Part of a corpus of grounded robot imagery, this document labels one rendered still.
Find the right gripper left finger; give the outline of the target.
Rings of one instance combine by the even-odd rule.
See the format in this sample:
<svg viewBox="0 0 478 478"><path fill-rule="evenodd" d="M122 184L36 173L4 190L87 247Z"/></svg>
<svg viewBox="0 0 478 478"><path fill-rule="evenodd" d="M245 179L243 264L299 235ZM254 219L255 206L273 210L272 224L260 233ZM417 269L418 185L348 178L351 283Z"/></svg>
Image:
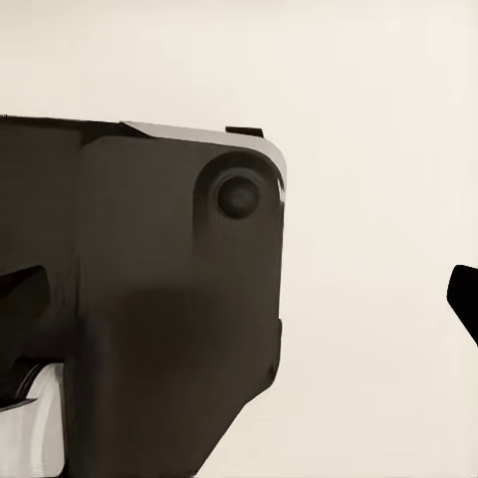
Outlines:
<svg viewBox="0 0 478 478"><path fill-rule="evenodd" d="M51 303L42 265L0 276L0 385Z"/></svg>

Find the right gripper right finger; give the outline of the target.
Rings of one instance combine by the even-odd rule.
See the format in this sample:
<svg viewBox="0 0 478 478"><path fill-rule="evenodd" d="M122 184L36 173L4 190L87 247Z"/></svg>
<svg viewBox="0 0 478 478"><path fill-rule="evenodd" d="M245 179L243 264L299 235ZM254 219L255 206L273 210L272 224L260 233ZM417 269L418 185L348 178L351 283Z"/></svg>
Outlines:
<svg viewBox="0 0 478 478"><path fill-rule="evenodd" d="M478 345L478 268L456 265L446 300Z"/></svg>

